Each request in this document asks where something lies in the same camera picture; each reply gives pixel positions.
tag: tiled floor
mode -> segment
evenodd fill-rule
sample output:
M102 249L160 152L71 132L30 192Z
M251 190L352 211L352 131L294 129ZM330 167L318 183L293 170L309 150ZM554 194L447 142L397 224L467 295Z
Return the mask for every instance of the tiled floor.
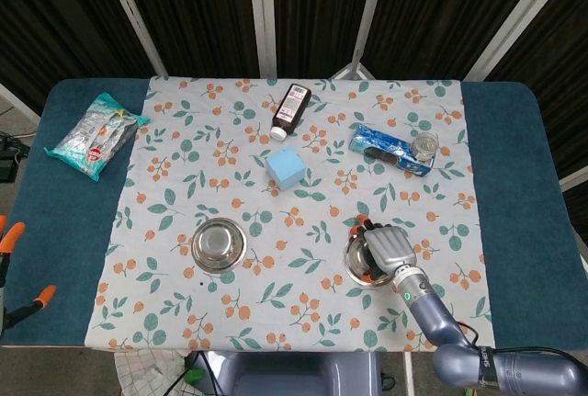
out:
M8 107L0 99L0 113ZM33 130L35 126L15 109L0 116L0 131L22 134ZM0 185L0 214L10 213L25 168L26 161L21 164L15 184ZM588 354L578 357L588 362ZM385 394L405 394L402 355L385 354L381 361L384 372L397 382L396 387ZM449 388L439 381L433 371L431 354L413 355L413 376L417 396L463 394L463 390ZM119 382L110 353L81 348L0 348L0 394L115 396L118 391ZM486 390L481 394L498 393Z

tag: orange berry pattern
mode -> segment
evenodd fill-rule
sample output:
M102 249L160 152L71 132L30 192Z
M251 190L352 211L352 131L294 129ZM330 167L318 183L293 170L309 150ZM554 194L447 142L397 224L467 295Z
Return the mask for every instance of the orange berry pattern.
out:
M347 274L342 252L363 214L406 232L449 311L493 345L460 88L431 82L301 80L312 99L281 143L269 129L289 82L153 78L143 108L151 123L137 131L113 211L86 344L433 350L390 285ZM359 124L408 142L434 134L432 171L420 177L349 150ZM307 170L280 190L266 159L285 144ZM206 272L192 256L196 228L213 218L236 221L247 237L228 272Z

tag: bottle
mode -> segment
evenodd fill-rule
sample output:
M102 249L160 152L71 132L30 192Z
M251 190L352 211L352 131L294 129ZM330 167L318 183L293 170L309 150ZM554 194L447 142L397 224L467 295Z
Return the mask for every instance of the bottle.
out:
M272 118L272 129L269 135L277 141L284 141L291 134L304 112L304 108L311 100L312 92L308 88L292 84L279 104L276 114Z

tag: blue cube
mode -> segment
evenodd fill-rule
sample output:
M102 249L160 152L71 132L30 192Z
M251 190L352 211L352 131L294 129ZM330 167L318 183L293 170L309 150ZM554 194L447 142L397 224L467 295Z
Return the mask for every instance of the blue cube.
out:
M266 169L280 190L293 187L304 178L306 166L296 151L287 147L266 159Z

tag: snack bag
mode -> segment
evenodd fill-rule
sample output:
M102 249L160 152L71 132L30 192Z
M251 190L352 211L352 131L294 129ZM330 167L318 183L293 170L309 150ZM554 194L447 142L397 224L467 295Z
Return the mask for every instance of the snack bag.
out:
M149 119L129 113L109 93L98 95L55 148L45 153L87 174L95 182L116 151Z

